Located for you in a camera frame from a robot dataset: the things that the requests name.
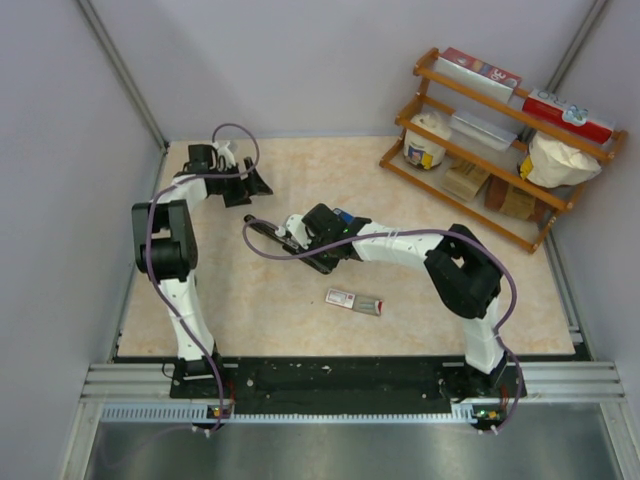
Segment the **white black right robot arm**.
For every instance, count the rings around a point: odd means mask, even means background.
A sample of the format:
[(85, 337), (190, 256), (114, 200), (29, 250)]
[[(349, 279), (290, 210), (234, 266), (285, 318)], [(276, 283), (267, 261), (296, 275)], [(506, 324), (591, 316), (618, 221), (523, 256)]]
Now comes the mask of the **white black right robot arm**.
[(410, 234), (323, 203), (291, 216), (286, 228), (303, 250), (325, 249), (312, 258), (326, 271), (354, 259), (426, 272), (444, 306), (462, 319), (469, 388), (487, 396), (502, 385), (507, 355), (494, 333), (502, 273), (469, 229)]

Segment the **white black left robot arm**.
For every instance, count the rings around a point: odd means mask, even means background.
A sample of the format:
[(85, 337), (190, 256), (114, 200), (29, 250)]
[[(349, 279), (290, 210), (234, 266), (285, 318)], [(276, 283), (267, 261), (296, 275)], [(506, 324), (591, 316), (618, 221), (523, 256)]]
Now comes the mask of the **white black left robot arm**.
[(188, 161), (168, 186), (131, 208), (136, 266), (167, 309), (182, 368), (178, 378), (192, 375), (194, 387), (209, 397), (224, 390), (227, 374), (216, 363), (216, 343), (197, 294), (198, 246), (191, 212), (211, 196), (221, 196), (230, 207), (273, 193), (259, 177), (256, 160), (245, 158), (241, 170), (234, 152), (230, 141), (190, 145)]

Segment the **red white staple box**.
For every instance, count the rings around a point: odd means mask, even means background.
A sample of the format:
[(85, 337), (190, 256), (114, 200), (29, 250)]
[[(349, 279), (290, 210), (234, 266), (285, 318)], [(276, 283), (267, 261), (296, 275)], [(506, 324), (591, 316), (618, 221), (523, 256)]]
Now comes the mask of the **red white staple box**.
[(378, 298), (355, 294), (330, 288), (325, 296), (325, 302), (356, 313), (379, 317), (382, 314), (383, 301)]

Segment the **blue black stapler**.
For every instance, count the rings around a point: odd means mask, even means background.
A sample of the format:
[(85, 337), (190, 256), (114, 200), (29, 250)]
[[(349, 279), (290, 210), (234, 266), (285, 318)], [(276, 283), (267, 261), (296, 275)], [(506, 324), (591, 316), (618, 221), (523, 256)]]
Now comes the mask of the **blue black stapler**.
[(352, 214), (340, 208), (334, 208), (333, 213), (344, 225), (351, 225), (355, 220), (355, 217)]

